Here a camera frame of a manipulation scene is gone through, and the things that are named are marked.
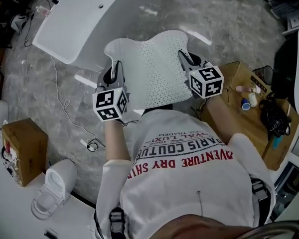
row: gray floor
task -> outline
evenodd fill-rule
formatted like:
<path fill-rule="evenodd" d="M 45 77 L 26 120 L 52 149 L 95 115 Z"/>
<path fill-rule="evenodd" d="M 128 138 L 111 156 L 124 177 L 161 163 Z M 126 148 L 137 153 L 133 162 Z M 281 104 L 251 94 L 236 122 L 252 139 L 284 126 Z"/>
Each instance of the gray floor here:
<path fill-rule="evenodd" d="M 34 7 L 38 4 L 47 6 L 45 0 L 36 1 Z M 42 21 L 43 18 L 36 14 L 29 38 L 35 36 Z M 27 117 L 34 120 L 49 135 L 51 162 L 62 158 L 73 160 L 78 168 L 75 191 L 94 202 L 105 163 L 105 150 L 100 147 L 91 153 L 79 143 L 80 139 L 90 138 L 90 135 L 69 122 L 57 101 L 56 72 L 51 57 L 34 46 L 24 47 L 28 28 L 29 23 L 20 36 L 13 38 L 13 49 L 6 51 L 2 67 L 5 75 L 3 99 L 9 103 L 9 120 Z M 274 54 L 284 40 L 283 27 L 265 10 L 262 0 L 151 0 L 140 8 L 139 16 L 126 36 L 142 41 L 172 29 L 187 31 L 188 50 L 203 54 L 213 64 L 242 61 L 251 69 L 273 66 Z M 98 73 L 59 61 L 56 61 L 56 67 L 60 99 L 63 103 L 70 99 L 66 110 L 72 121 L 104 142 L 104 125 L 92 111 L 94 90 L 73 77 L 79 74 L 96 81 Z M 128 112 L 124 119 L 135 118 L 134 112 Z M 129 148 L 133 127 L 125 128 Z"/>

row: buckle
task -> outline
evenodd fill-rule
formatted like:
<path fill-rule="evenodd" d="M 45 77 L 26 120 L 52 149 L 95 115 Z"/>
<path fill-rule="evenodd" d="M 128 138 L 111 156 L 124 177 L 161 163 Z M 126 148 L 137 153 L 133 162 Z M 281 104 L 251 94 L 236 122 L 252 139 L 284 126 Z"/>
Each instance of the buckle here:
<path fill-rule="evenodd" d="M 261 180 L 252 183 L 253 193 L 257 196 L 258 201 L 268 198 L 267 188 Z"/>
<path fill-rule="evenodd" d="M 124 212 L 121 208 L 116 207 L 110 213 L 111 231 L 114 233 L 124 233 Z"/>

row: person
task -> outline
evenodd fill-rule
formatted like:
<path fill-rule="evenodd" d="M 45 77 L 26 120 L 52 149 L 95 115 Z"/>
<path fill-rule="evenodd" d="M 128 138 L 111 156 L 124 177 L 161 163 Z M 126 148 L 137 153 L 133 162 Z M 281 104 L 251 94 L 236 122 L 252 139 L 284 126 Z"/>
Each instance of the person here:
<path fill-rule="evenodd" d="M 102 238 L 233 239 L 265 223 L 275 204 L 268 169 L 219 96 L 206 108 L 219 135 L 178 111 L 144 114 L 132 159 L 121 124 L 105 122 L 107 163 L 96 204 Z M 117 206 L 124 220 L 115 231 Z"/>

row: brown cardboard box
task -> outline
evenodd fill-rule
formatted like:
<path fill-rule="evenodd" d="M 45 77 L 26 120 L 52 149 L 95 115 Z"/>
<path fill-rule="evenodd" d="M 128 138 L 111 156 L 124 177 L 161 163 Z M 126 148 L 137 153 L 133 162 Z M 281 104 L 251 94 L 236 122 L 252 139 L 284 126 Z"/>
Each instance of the brown cardboard box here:
<path fill-rule="evenodd" d="M 8 152 L 16 152 L 16 172 L 21 186 L 45 170 L 48 136 L 31 119 L 4 125 L 2 139 Z"/>
<path fill-rule="evenodd" d="M 293 136 L 295 135 L 299 116 L 293 108 L 291 108 L 291 134 L 289 136 L 283 136 L 282 142 L 279 144 L 278 148 L 274 150 L 272 147 L 273 137 L 268 141 L 267 129 L 260 120 L 261 111 L 258 105 L 255 108 L 250 108 L 248 111 L 243 111 L 241 109 L 241 101 L 243 98 L 248 99 L 248 93 L 238 93 L 235 91 L 236 86 L 248 86 L 255 88 L 257 85 L 261 88 L 261 93 L 256 94 L 257 102 L 259 103 L 271 92 L 270 86 L 266 85 L 241 62 L 234 62 L 220 66 L 219 69 L 224 75 L 224 87 L 221 95 L 222 99 L 226 102 L 229 109 L 232 111 L 232 114 L 236 117 L 236 121 L 240 124 L 244 134 L 256 147 L 267 167 L 276 171 L 285 157 Z M 287 112 L 289 106 L 287 100 L 279 101 L 279 105 L 283 106 L 284 111 Z M 203 121 L 207 122 L 216 133 L 218 133 L 215 123 L 207 109 L 203 110 L 201 118 Z"/>

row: marble floor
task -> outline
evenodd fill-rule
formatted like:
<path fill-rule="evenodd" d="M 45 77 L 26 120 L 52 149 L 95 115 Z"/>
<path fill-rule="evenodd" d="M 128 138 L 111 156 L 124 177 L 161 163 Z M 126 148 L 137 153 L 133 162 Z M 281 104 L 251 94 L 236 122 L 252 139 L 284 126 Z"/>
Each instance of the marble floor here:
<path fill-rule="evenodd" d="M 45 0 L 37 5 L 47 6 Z M 29 42 L 35 36 L 43 18 L 39 14 L 31 23 Z M 6 51 L 2 72 L 5 75 L 3 99 L 9 103 L 9 120 L 30 117 L 48 135 L 48 157 L 51 163 L 70 158 L 78 168 L 75 192 L 95 202 L 105 163 L 105 149 L 89 152 L 80 139 L 90 135 L 70 123 L 57 100 L 56 72 L 51 57 L 34 47 L 24 46 L 29 22 L 20 36 L 14 36 L 13 49 Z M 187 32 L 188 50 L 203 54 L 215 65 L 242 61 L 251 69 L 273 66 L 274 54 L 283 43 L 283 27 L 267 12 L 262 0 L 150 0 L 140 7 L 139 15 L 126 37 L 147 40 L 156 34 L 179 29 Z M 94 90 L 74 79 L 79 74 L 96 81 L 98 73 L 65 65 L 56 60 L 59 97 L 70 118 L 92 132 L 101 142 L 104 124 L 92 111 Z M 137 119 L 130 111 L 124 120 Z M 135 125 L 125 127 L 128 147 Z"/>

